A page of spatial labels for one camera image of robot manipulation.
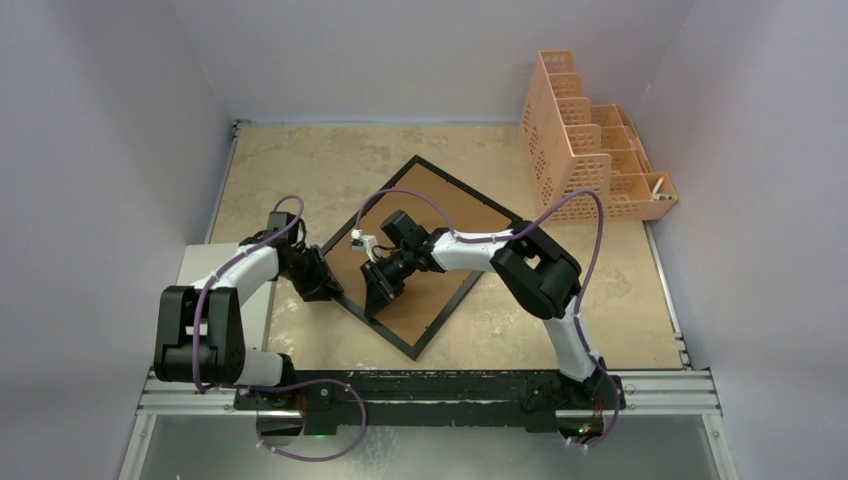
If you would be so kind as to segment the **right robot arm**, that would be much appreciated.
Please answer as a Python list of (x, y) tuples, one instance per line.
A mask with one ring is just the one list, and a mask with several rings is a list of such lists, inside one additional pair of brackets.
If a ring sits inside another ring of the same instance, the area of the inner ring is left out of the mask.
[(542, 321), (555, 351), (564, 399), (584, 407), (600, 397), (605, 380), (602, 358), (590, 344), (579, 311), (581, 266), (538, 224), (519, 220), (507, 230), (491, 233), (447, 227), (428, 231), (398, 210), (380, 228), (393, 243), (386, 256), (375, 254), (373, 236), (352, 234), (352, 242), (368, 253), (360, 267), (366, 316), (397, 299), (406, 279), (416, 272), (494, 273), (516, 302)]

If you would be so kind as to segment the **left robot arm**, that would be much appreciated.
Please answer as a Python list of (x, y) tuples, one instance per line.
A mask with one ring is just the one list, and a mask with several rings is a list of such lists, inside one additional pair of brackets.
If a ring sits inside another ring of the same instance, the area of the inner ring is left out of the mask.
[(316, 245), (306, 243), (305, 222), (272, 212), (267, 227), (246, 238), (224, 265), (190, 285), (161, 294), (153, 369), (162, 382), (252, 387), (272, 408), (297, 399), (289, 355), (247, 346), (241, 308), (262, 286), (284, 279), (305, 302), (330, 301), (344, 289)]

